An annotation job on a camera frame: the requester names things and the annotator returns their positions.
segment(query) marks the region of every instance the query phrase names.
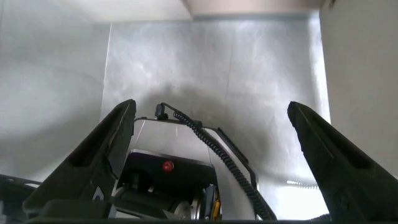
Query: red button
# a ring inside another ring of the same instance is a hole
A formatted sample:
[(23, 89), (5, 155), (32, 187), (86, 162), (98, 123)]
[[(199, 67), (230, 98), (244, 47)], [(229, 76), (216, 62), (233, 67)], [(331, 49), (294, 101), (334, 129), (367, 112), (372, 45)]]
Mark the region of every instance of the red button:
[(174, 164), (172, 161), (166, 161), (163, 163), (163, 170), (166, 172), (170, 172), (174, 169)]

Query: silver surface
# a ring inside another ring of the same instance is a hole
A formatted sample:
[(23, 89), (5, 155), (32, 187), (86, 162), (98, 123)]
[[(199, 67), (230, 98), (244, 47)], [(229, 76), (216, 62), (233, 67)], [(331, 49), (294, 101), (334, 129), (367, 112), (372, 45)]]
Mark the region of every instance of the silver surface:
[(133, 98), (138, 116), (164, 101), (220, 126), (277, 217), (308, 219), (327, 209), (319, 190), (288, 184), (315, 181), (287, 107), (298, 101), (329, 119), (325, 82), (316, 17), (113, 24), (101, 117)]
[(98, 124), (109, 28), (59, 1), (4, 1), (0, 173), (43, 181)]
[[(231, 149), (213, 130), (206, 129), (206, 131), (221, 143), (241, 172), (250, 180), (250, 173)], [(129, 149), (131, 152), (156, 156), (177, 156), (214, 167), (224, 211), (223, 220), (255, 219), (249, 199), (223, 161), (198, 139), (189, 127), (181, 124), (138, 120), (134, 123), (134, 135), (131, 138)]]

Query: coiled cable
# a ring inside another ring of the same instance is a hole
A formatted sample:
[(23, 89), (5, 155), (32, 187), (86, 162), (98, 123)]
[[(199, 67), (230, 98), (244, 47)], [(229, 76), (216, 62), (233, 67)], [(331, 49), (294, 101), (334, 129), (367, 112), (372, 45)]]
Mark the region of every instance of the coiled cable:
[(253, 187), (250, 182), (242, 174), (241, 170), (228, 155), (228, 153), (223, 149), (222, 145), (213, 138), (208, 132), (202, 129), (194, 120), (183, 112), (171, 107), (167, 103), (162, 103), (162, 105), (170, 108), (173, 111), (174, 118), (177, 118), (181, 123), (187, 125), (196, 136), (203, 141), (227, 166), (228, 170), (232, 173), (238, 184), (241, 186), (243, 191), (248, 196), (251, 201), (254, 211), (263, 220), (276, 220), (276, 216), (271, 208), (268, 206), (267, 202), (263, 199), (261, 194)]

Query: machine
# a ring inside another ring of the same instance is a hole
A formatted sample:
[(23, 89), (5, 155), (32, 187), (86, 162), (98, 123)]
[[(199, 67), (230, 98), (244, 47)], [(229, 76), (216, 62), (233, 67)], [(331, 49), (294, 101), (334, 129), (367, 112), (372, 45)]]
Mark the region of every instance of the machine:
[[(135, 113), (117, 105), (43, 183), (0, 176), (6, 223), (277, 222), (221, 128), (167, 103)], [(310, 108), (291, 102), (288, 116), (330, 211), (309, 222), (397, 221), (392, 175)]]

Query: white wall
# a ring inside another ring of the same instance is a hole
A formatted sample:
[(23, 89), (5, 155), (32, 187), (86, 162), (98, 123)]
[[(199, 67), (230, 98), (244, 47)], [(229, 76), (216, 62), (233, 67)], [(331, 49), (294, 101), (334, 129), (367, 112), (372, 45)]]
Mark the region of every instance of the white wall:
[(398, 175), (398, 1), (328, 2), (320, 17), (331, 123)]
[(180, 0), (63, 0), (97, 22), (191, 19)]

